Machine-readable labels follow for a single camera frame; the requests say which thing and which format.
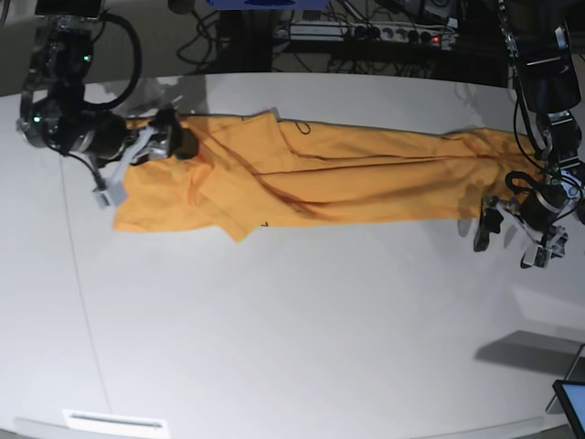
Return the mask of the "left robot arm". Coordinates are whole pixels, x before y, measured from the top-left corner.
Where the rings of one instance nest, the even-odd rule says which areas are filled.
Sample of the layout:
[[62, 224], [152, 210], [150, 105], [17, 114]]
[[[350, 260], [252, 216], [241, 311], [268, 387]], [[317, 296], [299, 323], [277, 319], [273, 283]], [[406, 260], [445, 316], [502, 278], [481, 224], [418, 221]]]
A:
[[483, 196], [473, 248], [485, 251], [510, 215], [529, 239], [521, 267], [545, 268], [565, 255], [569, 236], [560, 220], [584, 217], [583, 133], [571, 112], [581, 91], [567, 26], [577, 2], [491, 1], [488, 6], [497, 14], [513, 71], [513, 120], [524, 123], [534, 152], [520, 142], [516, 146], [537, 175], [510, 171], [505, 185], [511, 198]]

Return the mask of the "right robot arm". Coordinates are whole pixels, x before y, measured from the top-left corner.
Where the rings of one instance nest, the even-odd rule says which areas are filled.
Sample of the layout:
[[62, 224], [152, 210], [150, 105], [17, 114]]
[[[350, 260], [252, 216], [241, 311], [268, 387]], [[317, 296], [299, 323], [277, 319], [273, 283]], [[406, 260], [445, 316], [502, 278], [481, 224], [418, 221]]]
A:
[[[46, 24], [37, 28], [17, 128], [36, 148], [85, 155], [97, 167], [119, 159], [134, 135], [112, 111], [131, 97], [141, 79], [138, 34], [126, 18], [105, 11], [102, 1], [38, 1], [35, 15]], [[94, 59], [92, 22], [120, 27], [132, 47], [128, 85], [109, 102], [85, 100], [84, 80]]]

